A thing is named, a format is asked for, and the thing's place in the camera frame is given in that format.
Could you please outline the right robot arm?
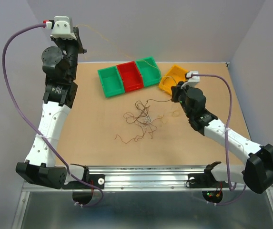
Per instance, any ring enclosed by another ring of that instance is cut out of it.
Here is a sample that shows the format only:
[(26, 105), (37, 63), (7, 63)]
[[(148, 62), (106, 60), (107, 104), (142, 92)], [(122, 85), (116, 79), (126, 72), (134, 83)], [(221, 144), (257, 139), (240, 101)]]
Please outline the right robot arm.
[(224, 146), (242, 162), (240, 166), (213, 162), (194, 176), (190, 187), (212, 187), (226, 181), (244, 184), (261, 194), (273, 184), (273, 145), (255, 143), (226, 127), (205, 108), (206, 97), (199, 88), (179, 82), (171, 91), (171, 100), (181, 105), (193, 130)]

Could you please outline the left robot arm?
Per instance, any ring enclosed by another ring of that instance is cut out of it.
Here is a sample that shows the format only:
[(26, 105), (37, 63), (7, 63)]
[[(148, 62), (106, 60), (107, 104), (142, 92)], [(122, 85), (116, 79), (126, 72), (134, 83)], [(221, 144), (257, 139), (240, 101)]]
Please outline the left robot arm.
[(51, 35), (55, 46), (46, 48), (41, 55), (45, 76), (42, 114), (30, 152), (24, 162), (18, 162), (16, 172), (30, 184), (61, 189), (67, 178), (68, 164), (56, 166), (57, 148), (64, 122), (72, 109), (76, 92), (75, 83), (78, 56), (84, 54), (79, 29), (72, 35)]

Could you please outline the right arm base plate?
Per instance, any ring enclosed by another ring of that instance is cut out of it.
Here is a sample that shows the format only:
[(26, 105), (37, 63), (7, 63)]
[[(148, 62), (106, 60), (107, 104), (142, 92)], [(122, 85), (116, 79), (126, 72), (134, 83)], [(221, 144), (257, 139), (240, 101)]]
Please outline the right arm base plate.
[(185, 182), (187, 188), (228, 188), (225, 181), (217, 181), (212, 175), (205, 173), (189, 174)]

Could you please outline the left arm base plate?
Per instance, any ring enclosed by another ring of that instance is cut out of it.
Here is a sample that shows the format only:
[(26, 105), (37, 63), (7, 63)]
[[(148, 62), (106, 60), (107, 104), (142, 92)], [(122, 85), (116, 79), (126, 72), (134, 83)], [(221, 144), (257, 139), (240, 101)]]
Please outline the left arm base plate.
[[(89, 174), (88, 184), (96, 186), (100, 189), (104, 189), (105, 186), (105, 175), (104, 174)], [(80, 183), (79, 181), (73, 180), (66, 182), (62, 189), (91, 189), (91, 187)]]

